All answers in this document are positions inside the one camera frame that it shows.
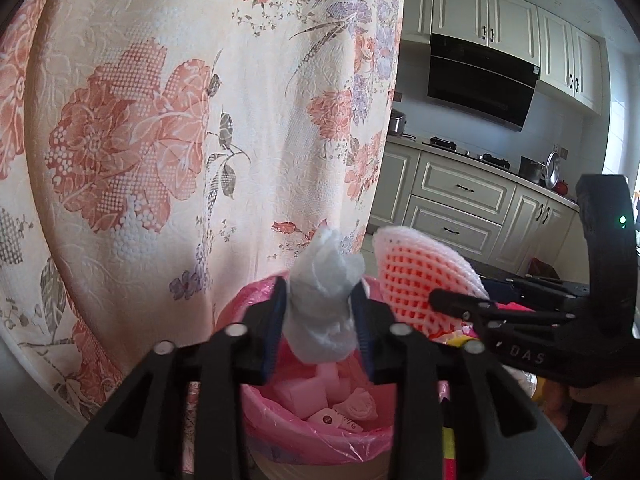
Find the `backsplash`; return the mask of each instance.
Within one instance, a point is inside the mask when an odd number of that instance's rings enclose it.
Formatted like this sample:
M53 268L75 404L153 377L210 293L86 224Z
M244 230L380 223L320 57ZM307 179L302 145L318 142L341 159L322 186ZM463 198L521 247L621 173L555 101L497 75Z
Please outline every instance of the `backsplash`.
M472 113L428 102L428 80L428 47L403 43L396 81L402 102L394 102L393 106L406 114L406 133L426 138L438 136L453 140L462 150L489 152L507 159L511 171L516 173L520 156L546 160L554 144L559 144L569 151L567 160L561 161L561 178L566 180L571 192L574 190L580 176L583 121L577 109L536 91L523 129L517 132Z

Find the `yellow stripe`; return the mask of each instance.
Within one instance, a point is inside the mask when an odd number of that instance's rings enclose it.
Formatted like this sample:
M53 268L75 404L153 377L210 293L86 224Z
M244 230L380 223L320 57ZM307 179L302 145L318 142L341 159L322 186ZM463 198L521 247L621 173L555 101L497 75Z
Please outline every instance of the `yellow stripe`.
M442 453L448 460L456 459L456 444L451 428L442 428Z

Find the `foam fruit net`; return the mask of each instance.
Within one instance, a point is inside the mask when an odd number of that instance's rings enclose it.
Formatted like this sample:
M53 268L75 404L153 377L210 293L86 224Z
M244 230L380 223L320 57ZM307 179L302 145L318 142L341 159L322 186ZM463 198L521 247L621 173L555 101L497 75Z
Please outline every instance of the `foam fruit net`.
M435 288L487 299L480 277L456 251L404 226L379 229L373 235L382 297L400 322L430 339L460 330L459 319L431 309Z

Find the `drawer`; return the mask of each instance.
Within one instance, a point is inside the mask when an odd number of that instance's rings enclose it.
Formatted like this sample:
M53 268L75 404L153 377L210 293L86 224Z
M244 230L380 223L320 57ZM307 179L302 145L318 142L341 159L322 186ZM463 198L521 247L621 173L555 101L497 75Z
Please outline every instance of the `drawer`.
M412 194L502 225L515 189L506 178L422 152Z
M404 225L422 231L465 258L487 262L500 229L498 224L431 200L411 196Z

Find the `silver screw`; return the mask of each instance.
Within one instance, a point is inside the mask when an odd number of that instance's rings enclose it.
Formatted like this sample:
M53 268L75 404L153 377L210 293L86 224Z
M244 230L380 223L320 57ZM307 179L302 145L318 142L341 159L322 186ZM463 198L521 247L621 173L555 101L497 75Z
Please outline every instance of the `silver screw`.
M158 355L167 355L173 352L175 345L171 341L161 341L154 345L154 352Z
M229 337L240 337L241 335L246 334L247 331L248 328L242 323L232 323L225 328L225 334Z
M391 332L393 335L399 336L409 335L413 330L414 329L406 323L393 323L393 325L389 327L389 332Z
M464 348L470 354L481 354L482 352L484 352L484 344L482 343L482 341L478 341L478 339L467 341L462 348Z

